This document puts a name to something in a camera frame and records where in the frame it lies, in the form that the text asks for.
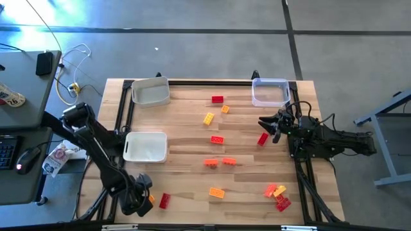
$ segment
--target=toy brick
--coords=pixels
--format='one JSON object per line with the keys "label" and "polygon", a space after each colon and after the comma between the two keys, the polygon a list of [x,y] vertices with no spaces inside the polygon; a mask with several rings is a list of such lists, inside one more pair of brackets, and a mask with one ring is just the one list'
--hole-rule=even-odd
{"label": "toy brick", "polygon": [[168,202],[170,201],[170,197],[171,197],[170,194],[163,193],[159,207],[162,209],[167,209]]}
{"label": "toy brick", "polygon": [[221,111],[222,111],[223,113],[229,113],[229,109],[230,109],[230,107],[224,105],[224,106],[221,108]]}
{"label": "toy brick", "polygon": [[273,195],[275,196],[275,197],[277,197],[277,196],[279,196],[281,193],[283,193],[284,191],[286,191],[286,187],[285,186],[283,186],[283,185],[280,185],[275,191],[274,191],[274,193],[273,193]]}
{"label": "toy brick", "polygon": [[282,194],[278,195],[278,196],[274,196],[276,202],[281,203],[283,200],[287,199],[285,198]]}
{"label": "toy brick", "polygon": [[224,137],[217,137],[212,135],[211,136],[211,142],[214,144],[223,144],[224,143]]}
{"label": "toy brick", "polygon": [[264,192],[264,196],[270,197],[274,193],[276,187],[277,186],[275,184],[269,185]]}
{"label": "toy brick", "polygon": [[217,159],[205,159],[204,160],[204,165],[205,166],[217,166],[218,165],[218,160]]}
{"label": "toy brick", "polygon": [[212,103],[223,103],[224,96],[211,96],[211,102]]}
{"label": "toy brick", "polygon": [[154,198],[153,195],[150,195],[150,196],[148,197],[148,199],[150,200],[150,202],[151,202],[152,204],[154,204],[155,198]]}
{"label": "toy brick", "polygon": [[210,196],[215,196],[218,198],[223,199],[224,198],[224,191],[221,189],[215,189],[215,188],[210,188]]}
{"label": "toy brick", "polygon": [[281,203],[278,203],[275,207],[278,211],[282,212],[284,209],[287,209],[291,205],[291,201],[288,198],[285,198]]}
{"label": "toy brick", "polygon": [[268,134],[267,134],[267,133],[261,134],[261,137],[260,137],[259,140],[258,140],[258,145],[264,146],[265,141],[267,140],[267,138],[268,138]]}
{"label": "toy brick", "polygon": [[229,164],[229,165],[236,165],[237,160],[235,158],[223,158],[223,164]]}
{"label": "toy brick", "polygon": [[213,113],[207,113],[206,117],[204,118],[203,123],[206,125],[210,125],[211,121],[213,120],[214,114]]}

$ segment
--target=wooden tabletop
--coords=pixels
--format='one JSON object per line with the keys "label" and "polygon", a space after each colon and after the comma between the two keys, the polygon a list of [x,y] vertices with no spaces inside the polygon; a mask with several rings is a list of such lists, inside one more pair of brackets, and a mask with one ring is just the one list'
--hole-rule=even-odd
{"label": "wooden tabletop", "polygon": [[[114,129],[124,79],[108,79],[98,121]],[[319,104],[312,81],[298,81],[300,100],[313,106],[311,115],[320,118]],[[229,113],[221,113],[222,104],[211,103],[212,95],[224,95]],[[168,136],[169,154],[163,164],[127,162],[130,175],[147,173],[153,180],[150,193],[156,201],[143,218],[125,216],[118,208],[116,223],[183,224],[302,224],[302,211],[293,160],[288,156],[286,136],[278,144],[267,140],[257,145],[265,130],[258,125],[259,116],[272,116],[278,108],[259,108],[251,103],[251,87],[243,86],[170,86],[171,103],[152,108],[134,109],[133,132],[164,132]],[[127,116],[125,103],[123,124]],[[308,107],[301,105],[303,114]],[[214,113],[210,126],[203,124],[208,112]],[[224,137],[224,144],[210,143],[212,135]],[[235,158],[236,166],[221,164],[223,157]],[[203,165],[206,158],[217,158],[216,169]],[[333,168],[325,160],[313,160],[317,190],[329,208],[344,219]],[[284,195],[292,204],[277,211],[273,198],[263,193],[269,184],[284,185]],[[209,195],[210,187],[225,191],[224,199]],[[83,214],[101,190],[100,172],[92,165],[85,175],[80,200]],[[166,210],[159,208],[163,193],[171,195]],[[308,196],[312,217],[312,200]]]}

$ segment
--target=white plastic bin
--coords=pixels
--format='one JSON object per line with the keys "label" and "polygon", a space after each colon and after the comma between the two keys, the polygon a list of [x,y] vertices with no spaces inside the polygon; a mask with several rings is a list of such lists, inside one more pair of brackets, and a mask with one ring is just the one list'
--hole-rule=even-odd
{"label": "white plastic bin", "polygon": [[256,107],[282,107],[290,100],[285,79],[255,78],[252,81],[252,104]]}
{"label": "white plastic bin", "polygon": [[167,135],[163,132],[130,132],[123,158],[137,163],[163,163],[167,158]]}
{"label": "white plastic bin", "polygon": [[170,88],[166,77],[137,80],[131,88],[133,102],[141,108],[170,103]]}

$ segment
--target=gray desk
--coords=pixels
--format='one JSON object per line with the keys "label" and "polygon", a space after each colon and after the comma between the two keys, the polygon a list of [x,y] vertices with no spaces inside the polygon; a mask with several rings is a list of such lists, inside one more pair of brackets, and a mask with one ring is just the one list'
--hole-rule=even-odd
{"label": "gray desk", "polygon": [[46,103],[57,71],[60,51],[52,51],[53,68],[51,74],[35,74],[37,55],[42,52],[0,53],[0,64],[6,70],[0,71],[0,82],[26,97],[26,102],[18,108],[0,107],[0,128],[35,128],[40,126]]}
{"label": "gray desk", "polygon": [[[48,142],[52,132],[50,128],[36,128],[34,130],[7,132],[7,135],[20,135],[23,137],[17,158],[27,148],[37,146],[42,142]],[[39,187],[42,187],[40,178],[42,177],[41,165],[48,153],[49,144],[43,144],[40,157],[33,168],[26,175],[17,174],[13,170],[0,171],[0,205],[13,205],[20,203],[30,203],[36,196]]]}

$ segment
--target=gray floor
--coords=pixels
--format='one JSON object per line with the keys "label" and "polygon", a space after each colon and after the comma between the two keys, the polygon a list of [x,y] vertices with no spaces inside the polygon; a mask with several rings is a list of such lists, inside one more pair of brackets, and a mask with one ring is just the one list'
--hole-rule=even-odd
{"label": "gray floor", "polygon": [[[33,1],[53,26],[87,28],[264,29],[284,30],[280,0],[153,0]],[[406,31],[411,3],[407,0],[288,0],[295,30]],[[0,26],[41,25],[25,1],[7,1]],[[0,42],[28,51],[58,49],[50,33],[30,26],[0,33]],[[56,33],[62,49],[86,43],[90,59],[77,72],[80,85],[103,92],[107,78],[145,78],[160,71],[170,78],[248,79],[254,69],[269,78],[294,80],[287,35]],[[339,130],[372,130],[352,123],[411,87],[411,37],[295,37],[302,77],[314,80],[322,115],[334,112]],[[78,64],[81,53],[66,60]],[[62,82],[72,82],[69,65]],[[98,110],[101,98],[92,88],[81,100]],[[59,116],[66,106],[53,88],[47,111]],[[411,172],[411,157],[401,157],[402,171]],[[373,180],[388,176],[382,155],[335,158],[345,218],[357,225],[411,230],[411,182],[376,189]],[[48,178],[49,204],[0,207],[0,227],[68,221],[80,175]],[[25,214],[25,219],[16,214]]]}

